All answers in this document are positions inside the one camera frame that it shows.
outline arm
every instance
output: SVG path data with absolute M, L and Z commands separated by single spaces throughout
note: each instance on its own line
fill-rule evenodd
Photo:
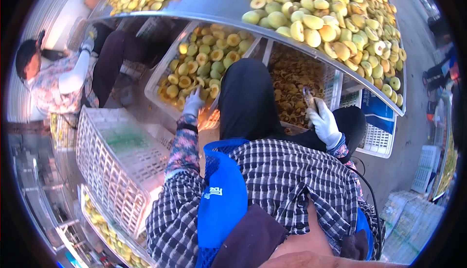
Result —
M 328 149 L 327 153 L 340 159 L 340 158 L 345 158 L 347 157 L 349 150 L 347 149 L 346 145 L 346 137 L 344 134 L 342 134 L 341 139 L 337 143 L 337 145 L 334 148 Z M 350 167 L 352 169 L 356 169 L 355 165 L 353 164 L 353 161 L 348 158 L 347 162 L 342 162 L 345 166 Z
M 306 110 L 310 123 L 313 123 L 315 126 L 318 138 L 326 144 L 327 153 L 336 157 L 342 164 L 349 168 L 351 176 L 357 184 L 357 198 L 359 200 L 364 200 L 360 181 L 357 174 L 352 170 L 356 170 L 356 168 L 350 160 L 349 151 L 346 145 L 346 137 L 339 131 L 334 114 L 328 109 L 324 101 L 316 97 L 314 99 L 319 113 L 311 108 Z
M 335 148 L 331 148 L 327 150 L 327 153 L 336 157 L 337 159 L 345 158 L 347 157 L 349 150 L 347 149 L 346 145 L 346 137 L 344 134 L 342 134 L 341 139 L 337 143 Z M 360 185 L 360 180 L 357 176 L 357 174 L 353 171 L 356 170 L 357 167 L 353 163 L 353 161 L 347 157 L 346 160 L 348 160 L 346 163 L 342 162 L 347 168 L 350 170 L 350 173 L 352 174 L 353 181 L 357 184 L 357 199 L 360 201 L 365 201 L 365 198 L 363 198 L 363 190 L 361 189 Z
M 88 50 L 81 51 L 75 67 L 58 78 L 58 89 L 61 94 L 69 94 L 81 89 L 89 67 L 89 58 Z
M 260 268 L 408 268 L 408 265 L 378 261 L 356 261 L 335 256 L 325 256 L 311 251 L 295 252 L 267 260 Z
M 177 128 L 187 124 L 198 126 L 198 119 L 185 113 L 177 121 Z M 172 143 L 171 155 L 165 169 L 165 180 L 185 171 L 199 175 L 198 134 L 189 129 L 178 129 Z
M 199 176 L 198 112 L 204 105 L 199 98 L 200 89 L 186 98 L 182 117 L 177 121 L 177 134 L 165 169 L 165 181 L 180 172 Z

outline floral sleeve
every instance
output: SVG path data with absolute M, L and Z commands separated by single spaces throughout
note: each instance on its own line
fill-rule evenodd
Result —
M 198 126 L 198 119 L 192 114 L 183 114 L 177 125 L 189 124 Z M 181 171 L 199 175 L 198 134 L 192 130 L 177 130 L 172 144 L 171 155 L 165 169 L 165 180 Z
M 333 149 L 329 149 L 327 151 L 327 153 L 334 156 L 334 157 L 336 157 L 336 158 L 347 156 L 347 154 L 349 153 L 349 150 L 347 149 L 346 137 L 345 137 L 344 134 L 342 134 L 341 140 L 339 141 L 337 146 L 335 148 L 333 148 Z M 345 163 L 344 165 L 348 167 L 348 169 L 350 170 L 350 172 L 352 174 L 354 182 L 357 184 L 358 193 L 359 193 L 359 195 L 357 196 L 357 199 L 359 201 L 365 201 L 365 199 L 363 198 L 363 191 L 361 189 L 360 180 L 358 179 L 358 175 L 352 170 L 352 169 L 355 169 L 355 170 L 357 169 L 355 167 L 355 164 L 353 163 L 352 160 L 348 160 L 348 162 Z

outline black pants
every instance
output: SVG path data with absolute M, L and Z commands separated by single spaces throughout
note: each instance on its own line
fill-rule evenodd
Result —
M 102 38 L 102 34 L 98 31 L 99 37 Z M 166 41 L 149 44 L 124 31 L 113 31 L 108 34 L 100 50 L 92 78 L 92 90 L 99 99 L 99 107 L 102 108 L 107 102 L 123 60 L 157 63 L 164 57 L 169 46 L 170 43 Z
M 229 67 L 221 86 L 219 110 L 220 139 L 274 138 L 326 151 L 326 145 L 314 131 L 295 136 L 285 134 L 277 114 L 271 76 L 261 61 L 241 59 Z M 333 114 L 352 154 L 365 133 L 365 115 L 355 106 L 337 109 Z
M 441 68 L 432 68 L 428 70 L 427 76 L 429 77 L 426 79 L 428 84 L 427 88 L 430 92 L 438 89 L 439 87 L 443 89 L 446 88 L 446 84 L 451 80 L 451 75 L 449 74 L 449 72 L 447 72 L 445 76 L 443 75 Z

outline gloved hand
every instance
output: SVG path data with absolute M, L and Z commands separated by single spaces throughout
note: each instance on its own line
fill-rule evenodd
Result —
M 94 49 L 94 40 L 97 37 L 97 30 L 94 26 L 91 26 L 89 30 L 89 37 L 81 45 L 81 49 L 89 50 L 89 53 Z
M 191 94 L 185 98 L 185 107 L 183 108 L 182 114 L 192 114 L 196 118 L 198 117 L 199 110 L 204 106 L 205 102 L 199 97 L 201 88 L 197 87 Z
M 326 144 L 326 149 L 335 148 L 341 140 L 342 133 L 337 128 L 334 114 L 326 106 L 326 103 L 320 98 L 314 98 L 319 113 L 311 108 L 307 108 L 306 114 L 315 126 L 316 135 Z

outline plastic crate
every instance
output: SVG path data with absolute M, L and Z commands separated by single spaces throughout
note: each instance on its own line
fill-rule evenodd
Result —
M 386 241 L 382 261 L 411 264 L 431 238 L 444 208 L 414 192 L 392 192 L 382 209 Z
M 438 105 L 435 108 L 434 120 L 435 135 L 433 138 L 433 144 L 440 148 L 444 148 L 447 135 L 447 111 L 443 98 L 438 101 Z
M 339 108 L 357 106 L 361 107 L 361 94 L 362 90 L 342 96 Z M 393 114 L 394 129 L 392 133 L 395 135 L 396 114 Z M 382 158 L 389 158 L 392 153 L 392 146 L 394 144 L 394 135 L 389 132 L 383 131 L 369 123 L 365 130 L 365 134 L 357 147 L 357 151 L 371 156 L 378 156 Z
M 270 54 L 272 52 L 272 49 L 274 47 L 274 42 L 269 39 L 268 40 L 268 45 L 266 48 L 266 51 L 264 53 L 265 57 L 270 57 Z M 267 67 L 269 60 L 263 59 L 262 61 L 264 65 Z M 331 111 L 334 111 L 335 109 L 339 108 L 339 101 L 341 97 L 341 90 L 342 90 L 342 78 L 343 75 L 341 72 L 336 70 L 333 66 L 330 66 L 328 64 L 323 65 L 323 84 L 324 84 L 324 98 L 323 101 L 326 103 L 328 108 Z M 208 117 L 210 118 L 208 121 L 205 123 L 201 124 L 201 127 L 204 127 L 206 124 L 210 123 L 213 124 L 214 120 L 211 119 L 212 117 L 219 116 L 220 113 L 219 110 L 217 109 L 219 104 L 219 96 L 214 100 L 210 112 L 208 113 Z M 281 125 L 285 128 L 293 128 L 297 133 L 307 131 L 307 129 L 292 125 L 290 123 L 281 121 Z
M 141 245 L 140 243 L 136 242 L 133 240 L 128 234 L 126 234 L 123 230 L 121 230 L 116 222 L 112 219 L 112 217 L 108 214 L 107 210 L 103 208 L 100 204 L 99 201 L 97 200 L 97 196 L 90 190 L 89 186 L 85 184 L 81 184 L 81 194 L 80 194 L 80 208 L 81 208 L 81 213 L 85 220 L 89 223 L 91 226 L 92 230 L 97 234 L 97 236 L 102 240 L 102 242 L 110 249 L 113 251 L 114 255 L 119 258 L 120 261 L 125 263 L 128 267 L 138 267 L 134 265 L 131 260 L 127 261 L 125 258 L 123 258 L 122 255 L 117 253 L 115 251 L 115 248 L 112 248 L 106 239 L 105 234 L 102 233 L 101 229 L 98 228 L 95 224 L 92 223 L 90 219 L 90 215 L 86 212 L 85 206 L 86 206 L 86 200 L 85 196 L 89 196 L 90 201 L 92 205 L 97 209 L 97 211 L 102 215 L 102 217 L 106 220 L 108 227 L 110 227 L 113 231 L 116 233 L 116 237 L 118 240 L 128 247 L 131 248 L 132 253 L 135 254 L 136 256 L 142 258 L 144 261 L 146 261 L 151 267 L 157 267 L 155 264 L 154 260 L 148 255 L 146 252 L 146 246 Z
M 124 108 L 81 110 L 76 161 L 100 204 L 137 239 L 159 198 L 170 154 L 169 131 L 151 136 Z
M 411 189 L 425 194 L 432 172 L 436 172 L 440 163 L 441 149 L 435 145 L 422 146 L 422 154 L 418 161 L 418 170 L 415 173 Z
M 130 27 L 133 27 L 132 32 L 134 32 L 136 28 L 139 28 L 138 32 L 136 33 L 136 37 L 140 37 L 148 42 L 158 42 L 161 39 L 164 39 L 166 32 L 170 32 L 175 27 L 175 23 L 173 23 L 172 20 L 162 17 L 150 17 L 144 22 L 143 25 L 141 25 L 141 20 L 133 21 L 130 23 Z M 127 31 L 127 26 L 128 22 L 125 22 L 124 19 L 120 23 L 119 28 L 122 28 L 121 30 Z M 148 67 L 141 63 L 124 60 L 120 68 L 120 73 L 125 73 L 133 79 L 138 80 L 147 70 Z
M 178 35 L 177 39 L 174 41 L 174 43 L 172 44 L 170 49 L 167 51 L 165 56 L 159 62 L 151 78 L 149 79 L 148 84 L 144 88 L 144 95 L 155 105 L 159 106 L 161 109 L 166 111 L 166 113 L 168 113 L 175 120 L 178 120 L 182 113 L 178 111 L 178 109 L 176 109 L 174 106 L 163 102 L 159 98 L 159 95 L 157 94 L 157 89 L 159 89 L 158 83 L 161 78 L 166 78 L 169 74 L 172 73 L 172 71 L 169 68 L 169 64 L 175 57 L 178 57 L 180 55 L 180 53 L 178 52 L 178 45 L 182 42 L 189 43 L 188 40 L 190 40 L 193 30 L 195 30 L 197 26 L 200 26 L 203 24 L 204 23 L 202 22 L 192 21 L 185 27 L 185 29 Z M 254 35 L 254 37 L 255 37 L 255 40 L 251 44 L 250 49 L 243 55 L 244 58 L 249 57 L 252 54 L 253 50 L 256 50 L 256 46 L 258 45 L 261 37 L 258 35 Z M 215 117 L 206 116 L 206 118 L 203 120 L 201 119 L 203 116 L 206 116 L 206 115 L 203 115 L 201 113 L 200 120 L 199 120 L 199 123 L 200 123 L 199 126 L 204 127 L 202 129 L 208 129 L 208 128 L 212 128 L 218 125 L 216 123 L 217 120 L 214 121 Z
M 388 196 L 388 200 L 384 203 L 380 216 L 384 219 L 386 224 L 386 235 L 385 239 L 391 234 L 392 229 L 399 221 L 399 218 L 404 210 L 406 203 L 412 199 L 415 199 L 418 195 L 414 192 L 399 191 L 391 192 Z
M 76 148 L 78 117 L 74 114 L 50 114 L 50 134 L 56 151 Z

